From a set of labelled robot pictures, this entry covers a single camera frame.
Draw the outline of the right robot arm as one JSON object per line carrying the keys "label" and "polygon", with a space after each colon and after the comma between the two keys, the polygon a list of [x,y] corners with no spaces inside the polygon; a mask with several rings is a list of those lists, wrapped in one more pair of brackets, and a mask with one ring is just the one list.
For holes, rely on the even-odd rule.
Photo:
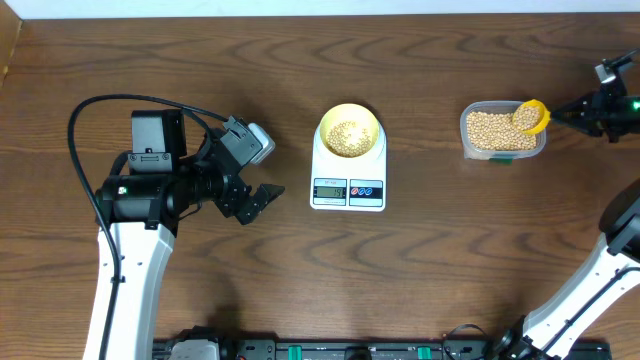
{"label": "right robot arm", "polygon": [[[611,80],[582,98],[581,115],[556,119],[583,125],[611,142],[639,131],[639,99]],[[639,285],[639,182],[609,203],[600,236],[585,262],[541,307],[487,349],[487,359],[564,359],[580,335],[622,295]]]}

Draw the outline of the yellow measuring scoop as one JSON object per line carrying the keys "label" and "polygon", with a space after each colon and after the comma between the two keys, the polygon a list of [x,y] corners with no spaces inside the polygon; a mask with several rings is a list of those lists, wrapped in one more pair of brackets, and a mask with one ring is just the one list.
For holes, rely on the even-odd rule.
{"label": "yellow measuring scoop", "polygon": [[551,112],[539,100],[522,103],[512,116],[513,125],[522,133],[536,135],[546,129],[551,121]]}

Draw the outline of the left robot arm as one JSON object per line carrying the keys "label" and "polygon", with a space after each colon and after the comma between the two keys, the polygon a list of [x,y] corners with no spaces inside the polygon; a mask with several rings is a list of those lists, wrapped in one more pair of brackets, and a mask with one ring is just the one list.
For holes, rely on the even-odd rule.
{"label": "left robot arm", "polygon": [[190,156],[187,114],[133,112],[133,148],[96,191],[100,268],[86,359],[151,358],[159,292],[182,219],[211,201],[224,217],[248,225],[284,191],[252,189],[240,176],[275,148],[260,126],[230,117]]}

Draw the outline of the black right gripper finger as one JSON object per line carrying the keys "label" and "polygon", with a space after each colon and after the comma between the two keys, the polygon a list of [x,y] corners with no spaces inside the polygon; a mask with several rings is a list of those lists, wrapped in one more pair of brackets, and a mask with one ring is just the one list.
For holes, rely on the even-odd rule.
{"label": "black right gripper finger", "polygon": [[566,115],[561,113],[552,113],[551,120],[559,125],[569,127],[583,134],[593,134],[594,132],[591,122],[580,114]]}
{"label": "black right gripper finger", "polygon": [[585,116],[591,111],[593,94],[583,95],[551,111],[552,116]]}

